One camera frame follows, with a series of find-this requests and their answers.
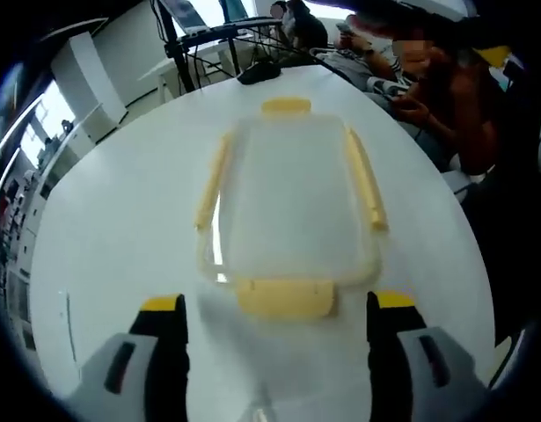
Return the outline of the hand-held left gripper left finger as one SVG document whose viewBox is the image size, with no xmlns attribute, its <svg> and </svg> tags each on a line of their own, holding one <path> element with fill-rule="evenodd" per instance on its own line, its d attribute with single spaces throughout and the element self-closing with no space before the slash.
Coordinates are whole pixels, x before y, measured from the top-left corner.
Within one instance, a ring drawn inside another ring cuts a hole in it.
<svg viewBox="0 0 541 422">
<path fill-rule="evenodd" d="M 69 411 L 78 421 L 187 421 L 187 345 L 185 296 L 147 300 L 83 365 Z"/>
</svg>

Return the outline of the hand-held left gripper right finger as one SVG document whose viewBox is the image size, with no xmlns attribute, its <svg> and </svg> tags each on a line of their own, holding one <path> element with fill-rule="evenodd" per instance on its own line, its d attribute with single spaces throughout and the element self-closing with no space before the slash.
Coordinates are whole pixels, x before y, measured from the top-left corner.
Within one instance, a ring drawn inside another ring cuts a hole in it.
<svg viewBox="0 0 541 422">
<path fill-rule="evenodd" d="M 466 421 L 482 407 L 474 359 L 411 296 L 369 292 L 366 312 L 372 421 Z"/>
</svg>

